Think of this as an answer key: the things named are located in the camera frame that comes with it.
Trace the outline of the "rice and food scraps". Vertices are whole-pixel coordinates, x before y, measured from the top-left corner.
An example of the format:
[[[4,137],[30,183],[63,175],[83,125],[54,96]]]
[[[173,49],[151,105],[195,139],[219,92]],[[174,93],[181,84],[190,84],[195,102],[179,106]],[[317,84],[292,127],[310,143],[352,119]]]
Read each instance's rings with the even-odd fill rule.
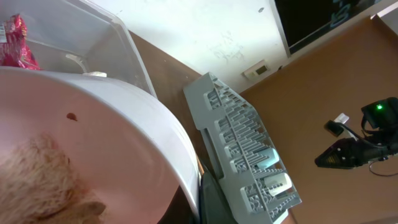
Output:
[[[1,149],[1,223],[104,223],[105,213],[50,135]]]

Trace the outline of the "white tissue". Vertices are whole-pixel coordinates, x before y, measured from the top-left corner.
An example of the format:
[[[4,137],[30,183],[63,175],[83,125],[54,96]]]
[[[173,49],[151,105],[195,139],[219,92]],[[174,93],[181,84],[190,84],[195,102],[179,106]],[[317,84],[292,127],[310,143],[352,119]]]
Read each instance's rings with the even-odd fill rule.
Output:
[[[86,72],[83,73],[84,76],[92,76],[92,77],[103,77],[106,78],[107,74],[104,72]]]

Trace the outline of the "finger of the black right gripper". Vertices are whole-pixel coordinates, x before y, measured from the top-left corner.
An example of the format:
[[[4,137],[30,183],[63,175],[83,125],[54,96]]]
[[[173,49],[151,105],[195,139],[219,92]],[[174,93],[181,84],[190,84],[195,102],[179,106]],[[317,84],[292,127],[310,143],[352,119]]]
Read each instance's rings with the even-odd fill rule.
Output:
[[[332,169],[354,169],[361,165],[359,148],[361,143],[354,138],[337,140],[325,152],[315,158],[318,167]]]

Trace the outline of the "white wall socket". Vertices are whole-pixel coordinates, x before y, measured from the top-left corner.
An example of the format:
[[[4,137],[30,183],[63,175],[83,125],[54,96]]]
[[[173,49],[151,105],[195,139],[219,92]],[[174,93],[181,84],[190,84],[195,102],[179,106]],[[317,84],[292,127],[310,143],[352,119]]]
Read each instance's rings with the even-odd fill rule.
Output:
[[[265,60],[261,60],[255,65],[251,66],[249,69],[243,72],[243,75],[249,79],[254,80],[258,76],[265,74],[269,71],[269,66]]]

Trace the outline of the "red snack wrapper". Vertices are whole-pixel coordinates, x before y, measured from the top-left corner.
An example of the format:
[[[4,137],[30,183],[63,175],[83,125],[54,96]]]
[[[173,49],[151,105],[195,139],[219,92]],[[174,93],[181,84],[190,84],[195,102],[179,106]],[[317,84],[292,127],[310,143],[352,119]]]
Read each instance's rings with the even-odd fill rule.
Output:
[[[1,22],[1,66],[40,70],[27,44],[26,24],[19,14]]]

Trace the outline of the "pink bowl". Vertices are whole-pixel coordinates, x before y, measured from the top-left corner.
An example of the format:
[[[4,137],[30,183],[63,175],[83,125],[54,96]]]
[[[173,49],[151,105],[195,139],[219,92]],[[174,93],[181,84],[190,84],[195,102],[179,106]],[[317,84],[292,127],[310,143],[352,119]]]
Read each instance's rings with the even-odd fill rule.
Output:
[[[107,206],[107,223],[157,223],[177,189],[199,216],[197,156],[178,119],[121,80],[1,68],[1,157],[47,133]]]

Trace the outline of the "white cup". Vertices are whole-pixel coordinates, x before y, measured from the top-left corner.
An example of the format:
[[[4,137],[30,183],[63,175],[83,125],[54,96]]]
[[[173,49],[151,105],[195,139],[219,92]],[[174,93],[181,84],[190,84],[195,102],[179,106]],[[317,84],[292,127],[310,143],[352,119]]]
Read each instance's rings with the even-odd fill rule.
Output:
[[[287,173],[280,173],[266,177],[264,184],[272,196],[276,196],[292,187],[291,178]]]

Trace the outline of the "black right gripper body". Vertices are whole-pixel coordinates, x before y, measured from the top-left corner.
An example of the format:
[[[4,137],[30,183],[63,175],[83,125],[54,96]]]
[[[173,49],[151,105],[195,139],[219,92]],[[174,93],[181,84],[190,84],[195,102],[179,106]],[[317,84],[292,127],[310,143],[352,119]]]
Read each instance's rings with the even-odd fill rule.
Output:
[[[397,141],[387,145],[372,144],[363,139],[355,139],[352,146],[351,160],[353,162],[369,162],[397,154]]]

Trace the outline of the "grey dishwasher rack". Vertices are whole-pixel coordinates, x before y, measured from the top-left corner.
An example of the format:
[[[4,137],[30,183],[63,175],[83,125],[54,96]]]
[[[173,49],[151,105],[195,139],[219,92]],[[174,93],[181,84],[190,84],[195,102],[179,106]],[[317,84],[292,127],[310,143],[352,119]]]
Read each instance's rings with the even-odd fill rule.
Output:
[[[288,172],[281,158],[271,167],[257,166],[266,158],[259,152],[275,146],[254,107],[210,73],[183,92],[234,219],[238,223],[282,223],[289,209],[302,200],[293,183],[276,196],[268,192],[264,179]]]

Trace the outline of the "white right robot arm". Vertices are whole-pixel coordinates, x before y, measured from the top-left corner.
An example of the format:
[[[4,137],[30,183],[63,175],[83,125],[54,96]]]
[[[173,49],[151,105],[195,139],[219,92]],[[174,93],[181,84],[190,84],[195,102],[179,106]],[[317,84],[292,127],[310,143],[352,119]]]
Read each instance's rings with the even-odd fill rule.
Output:
[[[322,168],[353,169],[368,162],[384,161],[397,154],[397,98],[390,97],[361,108],[363,118],[360,136],[342,121],[329,120],[325,129],[338,137],[348,133],[332,144],[315,159]]]

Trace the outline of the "blue cup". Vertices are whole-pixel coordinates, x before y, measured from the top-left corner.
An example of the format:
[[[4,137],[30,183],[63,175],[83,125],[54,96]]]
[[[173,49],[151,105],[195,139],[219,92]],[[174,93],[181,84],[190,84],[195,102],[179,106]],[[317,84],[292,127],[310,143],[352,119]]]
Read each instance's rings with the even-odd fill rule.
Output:
[[[273,147],[260,151],[259,154],[262,156],[266,156],[263,161],[257,163],[257,166],[260,168],[271,167],[280,161],[280,157]]]

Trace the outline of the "clear plastic bin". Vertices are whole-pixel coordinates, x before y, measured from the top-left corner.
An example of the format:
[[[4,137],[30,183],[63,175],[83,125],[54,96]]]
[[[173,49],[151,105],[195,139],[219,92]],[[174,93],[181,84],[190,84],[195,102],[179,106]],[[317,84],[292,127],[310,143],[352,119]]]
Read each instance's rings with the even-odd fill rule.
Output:
[[[42,70],[103,72],[156,95],[130,33],[114,14],[81,0],[1,0],[2,21],[16,14]]]

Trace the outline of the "round black tray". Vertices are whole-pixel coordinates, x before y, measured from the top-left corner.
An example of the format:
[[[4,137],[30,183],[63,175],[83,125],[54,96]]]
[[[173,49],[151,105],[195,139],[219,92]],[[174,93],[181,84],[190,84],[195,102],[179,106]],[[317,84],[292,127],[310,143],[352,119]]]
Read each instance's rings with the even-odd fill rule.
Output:
[[[220,185],[201,159],[199,159],[199,165],[203,170],[199,192],[200,223],[238,224]]]

